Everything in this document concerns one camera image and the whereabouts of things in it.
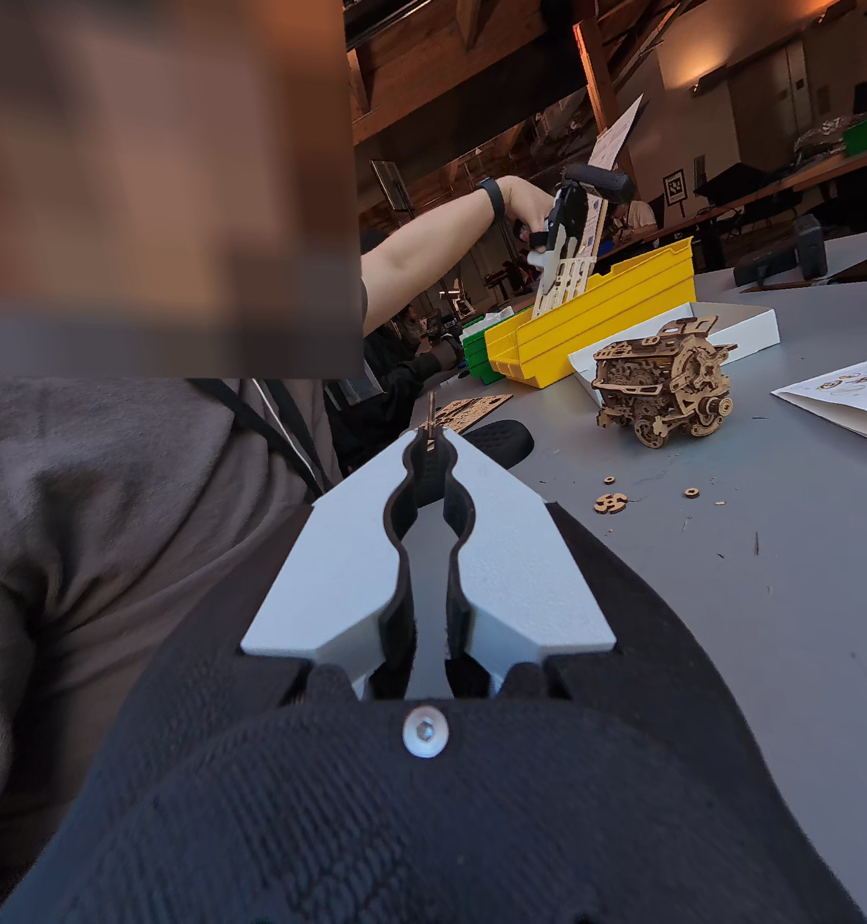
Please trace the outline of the long wooden table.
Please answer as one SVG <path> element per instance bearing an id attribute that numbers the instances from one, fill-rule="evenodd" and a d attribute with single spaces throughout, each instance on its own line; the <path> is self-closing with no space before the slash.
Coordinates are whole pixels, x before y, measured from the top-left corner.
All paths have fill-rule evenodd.
<path id="1" fill-rule="evenodd" d="M 867 150 L 859 154 L 849 155 L 846 150 L 843 149 L 829 155 L 814 165 L 806 167 L 783 179 L 778 179 L 758 191 L 751 192 L 723 206 L 713 207 L 705 213 L 685 218 L 675 225 L 670 225 L 653 232 L 645 232 L 642 235 L 636 236 L 626 241 L 624 244 L 612 248 L 608 253 L 604 254 L 604 257 L 612 258 L 614 255 L 624 251 L 627 247 L 638 243 L 646 243 L 664 237 L 679 239 L 683 236 L 685 231 L 689 230 L 693 232 L 701 226 L 716 221 L 724 214 L 743 210 L 751 203 L 769 199 L 785 191 L 807 191 L 820 186 L 822 183 L 838 179 L 839 177 L 843 177 L 864 167 L 867 167 Z"/>

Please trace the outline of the illustrated instruction booklet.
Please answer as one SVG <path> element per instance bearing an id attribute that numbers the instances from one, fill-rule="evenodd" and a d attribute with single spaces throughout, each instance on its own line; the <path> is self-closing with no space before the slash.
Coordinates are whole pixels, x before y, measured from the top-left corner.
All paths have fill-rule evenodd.
<path id="1" fill-rule="evenodd" d="M 772 394 L 867 438 L 867 361 L 788 385 Z"/>

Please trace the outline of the white cardboard tray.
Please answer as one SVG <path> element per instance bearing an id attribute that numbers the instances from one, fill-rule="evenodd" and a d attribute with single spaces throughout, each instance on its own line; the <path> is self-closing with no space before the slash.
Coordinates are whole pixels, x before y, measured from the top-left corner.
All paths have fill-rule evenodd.
<path id="1" fill-rule="evenodd" d="M 591 387 L 597 376 L 595 353 L 614 342 L 657 334 L 669 322 L 709 316 L 717 316 L 716 324 L 707 335 L 709 341 L 714 345 L 737 345 L 729 354 L 729 363 L 780 343 L 775 312 L 771 308 L 754 304 L 689 302 L 585 346 L 570 354 L 568 359 L 578 382 L 600 408 L 601 394 Z"/>

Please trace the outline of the brown wooden parts sheet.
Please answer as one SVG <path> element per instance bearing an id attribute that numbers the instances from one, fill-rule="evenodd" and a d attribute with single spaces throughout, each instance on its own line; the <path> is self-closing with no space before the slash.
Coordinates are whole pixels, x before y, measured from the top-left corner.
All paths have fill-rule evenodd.
<path id="1" fill-rule="evenodd" d="M 462 434 L 511 400 L 512 397 L 511 395 L 498 395 L 451 401 L 436 411 L 434 424 L 444 430 Z"/>

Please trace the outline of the yellow plastic bin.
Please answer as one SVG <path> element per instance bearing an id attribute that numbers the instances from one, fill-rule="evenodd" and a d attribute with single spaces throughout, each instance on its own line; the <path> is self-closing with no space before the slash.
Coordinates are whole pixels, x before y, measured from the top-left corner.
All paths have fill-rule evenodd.
<path id="1" fill-rule="evenodd" d="M 527 308 L 484 333 L 492 368 L 543 389 L 574 372 L 569 356 L 696 299 L 692 240 L 683 238 L 593 274 L 586 291 L 537 316 Z"/>

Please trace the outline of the instruction poster on wooden board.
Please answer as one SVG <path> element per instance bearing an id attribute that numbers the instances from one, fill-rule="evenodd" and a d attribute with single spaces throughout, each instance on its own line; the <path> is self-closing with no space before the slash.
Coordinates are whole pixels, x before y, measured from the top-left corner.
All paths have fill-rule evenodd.
<path id="1" fill-rule="evenodd" d="M 645 105 L 644 94 L 641 94 L 610 128 L 599 135 L 589 156 L 590 167 L 606 170 L 615 168 L 635 121 L 640 118 Z"/>

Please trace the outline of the person's left forearm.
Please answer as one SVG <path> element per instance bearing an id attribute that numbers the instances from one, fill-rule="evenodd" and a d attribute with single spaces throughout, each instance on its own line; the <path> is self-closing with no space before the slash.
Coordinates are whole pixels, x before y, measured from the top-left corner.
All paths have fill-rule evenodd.
<path id="1" fill-rule="evenodd" d="M 363 335 L 441 279 L 485 234 L 492 218 L 489 198 L 478 190 L 416 217 L 363 255 Z"/>

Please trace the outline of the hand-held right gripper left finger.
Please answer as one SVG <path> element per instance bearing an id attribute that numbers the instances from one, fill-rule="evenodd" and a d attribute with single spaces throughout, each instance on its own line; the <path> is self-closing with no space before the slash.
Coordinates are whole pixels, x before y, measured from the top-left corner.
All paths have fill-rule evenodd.
<path id="1" fill-rule="evenodd" d="M 359 699 L 404 699 L 416 653 L 405 534 L 416 433 L 313 503 L 241 641 L 246 655 L 342 668 Z"/>

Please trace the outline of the pale wooden parts sheet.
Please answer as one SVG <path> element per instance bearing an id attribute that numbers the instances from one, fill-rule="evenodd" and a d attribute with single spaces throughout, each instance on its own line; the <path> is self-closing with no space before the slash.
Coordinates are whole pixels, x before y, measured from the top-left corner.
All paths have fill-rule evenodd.
<path id="1" fill-rule="evenodd" d="M 542 269 L 532 319 L 542 317 L 566 302 L 585 294 L 598 257 L 601 232 L 608 203 L 597 196 L 587 197 L 587 219 L 580 237 L 569 234 L 561 221 L 555 244 L 543 253 L 532 253 L 534 265 Z"/>

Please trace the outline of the person's grey shirt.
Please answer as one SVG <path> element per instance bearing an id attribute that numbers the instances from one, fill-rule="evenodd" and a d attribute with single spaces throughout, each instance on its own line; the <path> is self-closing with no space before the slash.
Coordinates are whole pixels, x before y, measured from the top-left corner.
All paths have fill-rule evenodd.
<path id="1" fill-rule="evenodd" d="M 151 655 L 312 497 L 187 380 L 0 377 L 0 903 Z"/>

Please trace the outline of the wooden submarine model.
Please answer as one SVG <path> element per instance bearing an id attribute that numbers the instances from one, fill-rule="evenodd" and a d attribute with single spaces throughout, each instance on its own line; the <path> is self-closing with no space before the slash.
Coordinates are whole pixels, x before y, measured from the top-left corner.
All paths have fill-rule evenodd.
<path id="1" fill-rule="evenodd" d="M 682 318 L 655 335 L 620 340 L 593 358 L 591 387 L 601 396 L 597 424 L 631 426 L 638 440 L 661 448 L 674 431 L 715 433 L 733 411 L 731 381 L 723 373 L 735 344 L 714 345 L 708 334 L 718 316 Z"/>

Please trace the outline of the black wrist rest pad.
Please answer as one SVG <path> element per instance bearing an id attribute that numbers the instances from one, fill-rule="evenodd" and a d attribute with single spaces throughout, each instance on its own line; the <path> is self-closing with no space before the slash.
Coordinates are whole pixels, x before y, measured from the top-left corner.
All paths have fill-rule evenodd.
<path id="1" fill-rule="evenodd" d="M 534 449 L 531 431 L 522 422 L 500 420 L 463 433 L 463 438 L 501 468 L 510 469 Z"/>

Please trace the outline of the person's left hand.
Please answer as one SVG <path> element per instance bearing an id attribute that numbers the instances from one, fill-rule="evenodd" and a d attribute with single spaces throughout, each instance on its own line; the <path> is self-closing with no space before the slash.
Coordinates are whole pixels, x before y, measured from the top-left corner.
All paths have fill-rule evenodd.
<path id="1" fill-rule="evenodd" d="M 555 197 L 519 177 L 497 180 L 505 202 L 505 215 L 514 235 L 532 249 L 531 236 L 546 230 Z"/>

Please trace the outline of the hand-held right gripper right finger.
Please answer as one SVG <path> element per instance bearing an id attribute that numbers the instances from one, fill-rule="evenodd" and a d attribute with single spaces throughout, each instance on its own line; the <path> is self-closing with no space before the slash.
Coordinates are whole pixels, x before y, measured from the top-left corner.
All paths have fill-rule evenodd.
<path id="1" fill-rule="evenodd" d="M 439 429 L 443 518 L 455 534 L 445 670 L 456 699 L 486 699 L 518 664 L 612 652 L 616 638 L 549 506 L 465 438 Z"/>

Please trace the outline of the black device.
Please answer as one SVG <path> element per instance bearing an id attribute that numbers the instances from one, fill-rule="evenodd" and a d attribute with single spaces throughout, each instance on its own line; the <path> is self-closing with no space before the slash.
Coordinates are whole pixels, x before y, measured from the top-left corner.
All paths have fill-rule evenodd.
<path id="1" fill-rule="evenodd" d="M 795 219 L 793 231 L 786 238 L 740 260 L 733 270 L 733 280 L 739 288 L 761 288 L 769 278 L 794 269 L 806 283 L 827 274 L 824 232 L 813 214 Z"/>

